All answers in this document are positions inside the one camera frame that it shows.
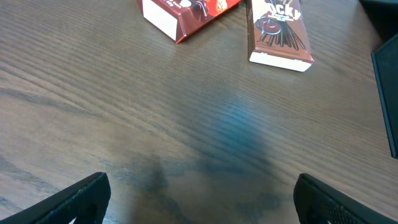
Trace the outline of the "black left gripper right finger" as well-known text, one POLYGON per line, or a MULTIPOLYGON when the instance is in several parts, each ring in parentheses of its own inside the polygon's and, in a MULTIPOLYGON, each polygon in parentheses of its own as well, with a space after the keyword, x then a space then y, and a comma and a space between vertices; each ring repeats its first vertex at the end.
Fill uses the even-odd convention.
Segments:
POLYGON ((299 175, 293 198, 301 224, 397 224, 307 173, 299 175))

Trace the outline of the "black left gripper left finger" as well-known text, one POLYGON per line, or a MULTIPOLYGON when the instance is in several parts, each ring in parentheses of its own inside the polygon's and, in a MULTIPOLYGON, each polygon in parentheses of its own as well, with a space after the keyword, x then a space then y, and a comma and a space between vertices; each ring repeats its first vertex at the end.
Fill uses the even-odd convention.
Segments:
POLYGON ((102 224, 111 197, 108 176, 96 172, 1 224, 102 224))

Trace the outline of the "brown Pocky box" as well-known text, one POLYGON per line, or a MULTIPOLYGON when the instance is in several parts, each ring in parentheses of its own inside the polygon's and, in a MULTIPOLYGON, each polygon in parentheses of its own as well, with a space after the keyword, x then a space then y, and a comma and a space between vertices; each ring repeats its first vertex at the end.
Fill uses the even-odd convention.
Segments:
POLYGON ((248 60, 304 72, 314 63, 299 0, 247 0, 248 60))

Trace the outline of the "black storage box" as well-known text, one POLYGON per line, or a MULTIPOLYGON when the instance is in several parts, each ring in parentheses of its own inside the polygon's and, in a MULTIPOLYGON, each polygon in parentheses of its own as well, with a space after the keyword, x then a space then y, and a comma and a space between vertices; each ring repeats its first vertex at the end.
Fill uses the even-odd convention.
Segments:
POLYGON ((391 156, 397 158, 397 0, 360 0, 383 43, 371 54, 391 156))

